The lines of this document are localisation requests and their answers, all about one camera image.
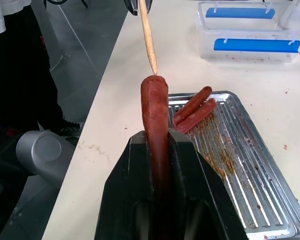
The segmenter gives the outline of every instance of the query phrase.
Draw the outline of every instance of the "clear plastic box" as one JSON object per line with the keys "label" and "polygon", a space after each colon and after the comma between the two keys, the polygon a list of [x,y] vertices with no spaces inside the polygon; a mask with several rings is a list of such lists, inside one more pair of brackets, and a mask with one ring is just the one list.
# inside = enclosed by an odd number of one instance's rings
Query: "clear plastic box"
{"label": "clear plastic box", "polygon": [[292,12],[296,14],[290,2],[200,2],[200,56],[292,62],[300,48],[300,22],[289,25]]}

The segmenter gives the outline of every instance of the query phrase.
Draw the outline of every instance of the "person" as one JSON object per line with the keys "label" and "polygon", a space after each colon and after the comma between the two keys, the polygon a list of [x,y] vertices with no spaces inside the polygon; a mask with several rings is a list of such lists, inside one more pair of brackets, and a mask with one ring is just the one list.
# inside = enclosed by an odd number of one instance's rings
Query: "person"
{"label": "person", "polygon": [[83,123],[64,119],[49,56],[31,0],[0,0],[0,120],[20,132],[38,123],[75,136]]}

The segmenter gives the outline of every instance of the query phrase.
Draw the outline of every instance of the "black pants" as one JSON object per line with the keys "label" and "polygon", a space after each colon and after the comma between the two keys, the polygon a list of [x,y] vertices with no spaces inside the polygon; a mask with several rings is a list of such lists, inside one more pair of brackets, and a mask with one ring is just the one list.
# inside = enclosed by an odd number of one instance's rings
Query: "black pants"
{"label": "black pants", "polygon": [[49,56],[30,6],[4,17],[0,34],[0,119],[21,132],[58,129],[63,112]]}

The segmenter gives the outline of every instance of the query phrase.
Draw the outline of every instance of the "blue label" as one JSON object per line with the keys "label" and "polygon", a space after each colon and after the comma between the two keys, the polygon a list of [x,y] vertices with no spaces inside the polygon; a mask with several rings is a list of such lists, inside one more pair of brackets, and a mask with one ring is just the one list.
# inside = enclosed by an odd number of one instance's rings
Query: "blue label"
{"label": "blue label", "polygon": [[250,7],[210,7],[206,11],[206,18],[237,18],[237,19],[272,19],[276,11],[270,8]]}
{"label": "blue label", "polygon": [[268,39],[224,39],[214,42],[215,51],[298,53],[300,41]]}

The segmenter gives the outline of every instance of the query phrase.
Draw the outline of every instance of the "stainless steel tray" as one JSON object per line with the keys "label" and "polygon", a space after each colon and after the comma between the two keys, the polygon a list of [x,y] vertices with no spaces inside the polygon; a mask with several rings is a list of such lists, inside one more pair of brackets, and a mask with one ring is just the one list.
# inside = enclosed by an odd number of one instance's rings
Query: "stainless steel tray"
{"label": "stainless steel tray", "polygon": [[[193,95],[169,95],[171,128],[173,115]],[[210,97],[216,110],[187,135],[222,178],[247,236],[300,240],[300,205],[244,106],[228,91]]]}

